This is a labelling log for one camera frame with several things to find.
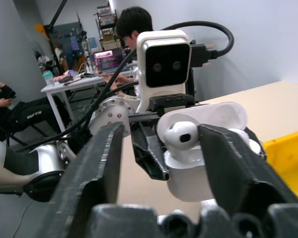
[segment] beige table surface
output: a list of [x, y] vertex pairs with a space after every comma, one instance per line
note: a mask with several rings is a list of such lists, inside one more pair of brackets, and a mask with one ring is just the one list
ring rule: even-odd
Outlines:
[[[245, 107], [248, 127], [263, 142], [298, 131], [298, 84], [279, 81], [202, 103], [225, 101]], [[136, 164], [130, 136], [124, 139], [118, 203], [150, 206], [158, 215], [180, 209], [195, 222], [200, 212], [200, 202], [178, 200], [166, 182], [150, 179]]]

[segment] desk leg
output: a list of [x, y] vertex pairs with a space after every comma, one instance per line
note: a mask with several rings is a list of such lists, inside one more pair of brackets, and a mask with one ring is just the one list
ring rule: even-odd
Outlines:
[[65, 127], [64, 127], [64, 124], [63, 124], [61, 115], [60, 115], [60, 113], [59, 113], [58, 107], [56, 106], [55, 101], [54, 101], [54, 99], [53, 99], [51, 93], [47, 93], [46, 96], [47, 96], [48, 99], [49, 99], [51, 108], [52, 108], [52, 110], [53, 110], [53, 113], [54, 113], [54, 116], [55, 116], [55, 118], [56, 118], [56, 121], [57, 121], [58, 124], [59, 124], [59, 127], [60, 127], [60, 129], [61, 129], [61, 132], [65, 131]]
[[72, 111], [71, 106], [70, 106], [70, 102], [69, 102], [69, 100], [68, 100], [68, 97], [67, 97], [65, 91], [62, 92], [62, 95], [63, 95], [63, 98], [64, 98], [65, 105], [66, 105], [66, 107], [67, 107], [67, 109], [68, 109], [68, 112], [69, 112], [69, 114], [70, 114], [70, 118], [71, 118], [72, 120], [75, 120], [73, 111]]

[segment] laptop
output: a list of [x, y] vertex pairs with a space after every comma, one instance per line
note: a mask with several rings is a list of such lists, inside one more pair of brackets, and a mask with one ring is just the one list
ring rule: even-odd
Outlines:
[[123, 48], [116, 48], [108, 51], [94, 53], [97, 68], [105, 73], [113, 73], [125, 58]]

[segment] yellow plastic bin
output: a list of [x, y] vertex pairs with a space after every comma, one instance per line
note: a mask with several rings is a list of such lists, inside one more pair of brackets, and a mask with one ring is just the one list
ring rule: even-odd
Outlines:
[[298, 132], [264, 143], [267, 162], [298, 197]]

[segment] water bottle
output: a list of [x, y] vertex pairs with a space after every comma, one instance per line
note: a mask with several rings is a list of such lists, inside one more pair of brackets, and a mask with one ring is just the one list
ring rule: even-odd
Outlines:
[[54, 85], [54, 77], [52, 72], [50, 71], [45, 71], [43, 74], [43, 78], [45, 79], [45, 82], [48, 86], [53, 86]]

